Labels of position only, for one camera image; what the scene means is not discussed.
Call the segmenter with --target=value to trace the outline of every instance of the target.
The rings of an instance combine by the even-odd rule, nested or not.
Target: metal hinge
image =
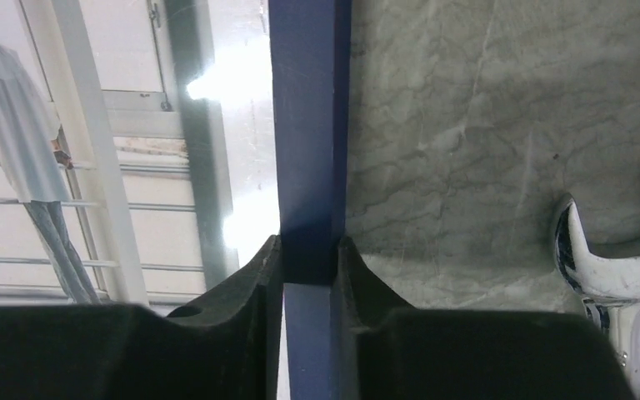
[[[148,0],[148,17],[151,18],[156,28],[161,27],[161,13],[158,11],[158,4]]]

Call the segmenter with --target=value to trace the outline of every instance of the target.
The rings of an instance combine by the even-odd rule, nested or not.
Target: white shirt
[[[16,52],[0,46],[0,162],[19,202],[70,199],[50,143],[59,128]]]

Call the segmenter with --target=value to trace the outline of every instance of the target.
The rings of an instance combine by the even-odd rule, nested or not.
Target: marble surface
[[[548,224],[640,235],[640,1],[354,0],[347,230],[430,308],[579,312]]]

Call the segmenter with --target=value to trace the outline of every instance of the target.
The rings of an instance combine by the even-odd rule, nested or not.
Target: gray pants
[[[60,202],[23,204],[37,229],[62,290],[77,304],[99,304],[77,250],[70,242]]]

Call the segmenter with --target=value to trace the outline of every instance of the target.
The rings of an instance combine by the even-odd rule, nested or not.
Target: wrench jaw
[[[609,337],[639,398],[640,238],[618,244],[588,243],[570,194],[557,205],[551,232],[556,269],[581,298],[587,318]]]

